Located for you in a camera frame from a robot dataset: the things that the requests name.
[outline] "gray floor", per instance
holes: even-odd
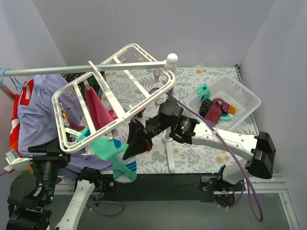
[[[288,230],[278,194],[259,194],[264,212],[264,221],[259,223],[253,216],[244,195],[241,203],[226,211],[200,204],[198,201],[130,201],[126,209],[115,218],[106,218],[85,209],[78,230]],[[55,227],[65,212],[71,196],[56,195],[52,210],[51,227]],[[102,204],[100,210],[118,212],[116,205]]]

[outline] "purple garment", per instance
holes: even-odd
[[[45,155],[45,153],[29,153],[28,147],[44,144],[58,136],[51,98],[58,89],[66,84],[67,81],[59,74],[34,77],[34,87],[29,105],[19,104],[17,109],[20,122],[18,150],[22,156]],[[80,124],[83,111],[76,95],[74,98],[73,100],[68,94],[63,93],[59,97],[59,102],[62,103],[70,119],[76,124]],[[111,162],[103,161],[99,157],[81,155],[84,152],[85,150],[82,149],[71,155],[71,161],[66,167],[67,170],[79,173],[83,167],[102,170],[111,165]]]

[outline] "drying rack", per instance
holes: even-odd
[[[119,60],[119,57],[125,54],[127,51],[133,50],[139,54],[138,60],[139,63],[122,63]],[[59,135],[59,143],[61,149],[66,153],[74,153],[76,151],[81,150],[82,148],[88,146],[91,142],[97,140],[103,135],[108,135],[109,139],[111,137],[111,131],[116,127],[122,125],[124,122],[129,121],[133,118],[138,112],[147,107],[149,104],[155,101],[161,101],[160,97],[164,95],[166,92],[173,93],[173,87],[175,85],[175,75],[174,73],[177,70],[177,61],[178,57],[176,54],[169,54],[164,61],[157,61],[154,57],[152,57],[149,53],[147,53],[144,49],[142,49],[137,44],[130,44],[123,47],[121,50],[110,56],[100,65],[94,65],[91,61],[89,61],[89,65],[86,66],[70,66],[70,67],[58,67],[58,68],[42,68],[42,69],[23,69],[23,70],[5,70],[3,76],[33,76],[40,74],[56,74],[56,73],[76,73],[76,72],[87,72],[75,79],[74,81],[68,83],[61,89],[59,89],[52,97],[52,103],[54,106],[55,118],[57,123],[58,135]],[[152,94],[149,94],[141,84],[134,78],[134,76],[129,72],[129,69],[156,69],[161,68],[162,73],[166,76],[167,82],[164,86],[162,86],[159,90],[155,91]],[[133,84],[139,89],[139,91],[145,96],[145,99],[138,103],[136,106],[131,108],[129,111],[125,112],[107,82],[104,80],[100,71],[108,71],[108,70],[123,70],[127,77],[133,82]],[[83,99],[81,91],[78,87],[78,83],[84,82],[85,85],[88,84],[87,79],[91,76],[95,77],[103,91],[104,95],[110,102],[113,110],[118,117],[113,122],[108,125],[102,127],[99,130],[96,130],[91,116],[89,114],[86,103]],[[83,139],[80,142],[68,142],[66,133],[73,134],[74,130],[65,128],[64,122],[62,119],[61,113],[61,105],[59,103],[59,97],[62,93],[68,93],[69,89],[73,88],[77,94],[78,100],[80,101],[80,105],[82,107],[86,122],[89,126],[89,130],[91,134]],[[1,87],[2,90],[7,96],[11,97],[13,95],[12,92],[9,92],[7,87]],[[174,156],[172,152],[172,138],[169,137],[170,128],[168,128],[163,135],[163,141],[166,144],[167,151],[167,159],[168,159],[168,167],[171,173],[175,172],[175,163]]]

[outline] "horizontal metal pole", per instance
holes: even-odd
[[[164,68],[165,61],[150,61],[137,63],[121,63],[121,64],[104,64],[95,65],[99,71],[108,70],[125,70],[125,69],[155,69]],[[33,76],[40,74],[56,74],[56,73],[81,73],[93,72],[93,68],[88,66],[66,66],[41,69],[21,69],[21,70],[5,70],[3,76]]]

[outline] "gray wall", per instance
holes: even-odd
[[[307,1],[276,0],[241,65],[242,78],[262,99],[260,130],[277,148],[282,173],[301,229],[307,229]]]
[[[48,29],[31,1],[0,1],[0,67],[11,69],[65,66]],[[13,92],[15,88],[8,78],[5,83]],[[7,165],[4,154],[9,150],[13,102],[0,91],[0,169]],[[8,221],[7,197],[12,180],[18,175],[0,178],[0,229],[6,229]]]
[[[129,43],[180,66],[240,64],[274,0],[33,0],[68,65]]]

